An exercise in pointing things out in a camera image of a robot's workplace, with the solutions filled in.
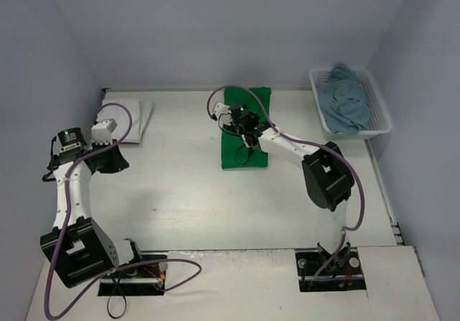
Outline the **green t shirt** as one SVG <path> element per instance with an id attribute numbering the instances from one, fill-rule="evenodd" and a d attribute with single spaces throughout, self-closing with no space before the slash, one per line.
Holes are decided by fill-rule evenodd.
<path id="1" fill-rule="evenodd" d="M 238 103 L 245 103 L 247 108 L 260 116 L 261 121 L 266 120 L 262 107 L 248 92 L 241 88 L 230 87 L 224 90 L 224 103 L 232 106 Z M 268 154 L 254 150 L 249 152 L 249 148 L 244 142 L 235 136 L 226 133 L 221 134 L 221 168 L 267 168 L 269 163 Z"/>

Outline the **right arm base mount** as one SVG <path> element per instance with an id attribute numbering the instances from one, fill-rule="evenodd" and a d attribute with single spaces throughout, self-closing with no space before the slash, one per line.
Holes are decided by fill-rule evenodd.
<path id="1" fill-rule="evenodd" d="M 347 255 L 341 255 L 340 263 L 330 264 L 315 278 L 322 260 L 315 251 L 296 251 L 295 263 L 298 286 L 302 293 L 313 292 L 349 292 L 366 290 L 362 265 L 356 248 Z"/>

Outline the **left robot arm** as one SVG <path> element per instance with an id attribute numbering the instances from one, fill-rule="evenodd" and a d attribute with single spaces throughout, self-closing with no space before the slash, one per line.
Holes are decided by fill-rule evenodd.
<path id="1" fill-rule="evenodd" d="M 129 278 L 144 268 L 136 242 L 130 238 L 113 242 L 91 215 L 92 176 L 129 168 L 116 145 L 115 128 L 115 121 L 109 119 L 93 125 L 91 141 L 79 128 L 61 131 L 52 139 L 61 148 L 50 154 L 48 173 L 42 179 L 57 185 L 57 212 L 52 230 L 40 238 L 40 247 L 68 288 L 116 268 Z"/>

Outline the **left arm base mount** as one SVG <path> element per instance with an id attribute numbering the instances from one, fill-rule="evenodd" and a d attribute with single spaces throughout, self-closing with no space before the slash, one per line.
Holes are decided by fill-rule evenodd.
<path id="1" fill-rule="evenodd" d="M 117 271 L 98 283 L 98 296 L 146 297 L 162 296 L 167 264 L 148 264 Z"/>

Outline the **white t shirt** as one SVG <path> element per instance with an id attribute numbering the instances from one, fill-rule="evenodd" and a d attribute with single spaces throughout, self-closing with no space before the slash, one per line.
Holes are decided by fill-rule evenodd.
<path id="1" fill-rule="evenodd" d="M 155 103 L 153 101 L 142 101 L 136 98 L 115 98 L 104 99 L 102 105 L 107 103 L 118 103 L 127 108 L 132 116 L 132 127 L 123 140 L 124 143 L 139 144 L 142 140 L 143 131 L 149 121 Z M 129 126 L 129 118 L 125 110 L 119 106 L 108 106 L 97 114 L 97 121 L 114 119 L 117 127 L 113 132 L 114 139 L 120 139 Z"/>

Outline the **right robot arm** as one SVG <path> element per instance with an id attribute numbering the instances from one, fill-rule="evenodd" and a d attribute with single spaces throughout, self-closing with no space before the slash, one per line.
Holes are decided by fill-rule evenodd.
<path id="1" fill-rule="evenodd" d="M 274 154 L 302 170 L 308 197 L 319 207 L 316 230 L 319 266 L 327 272 L 341 267 L 346 208 L 354 186 L 350 170 L 323 149 L 281 137 L 243 103 L 227 106 L 218 102 L 213 115 L 219 126 L 242 139 L 250 153 Z"/>

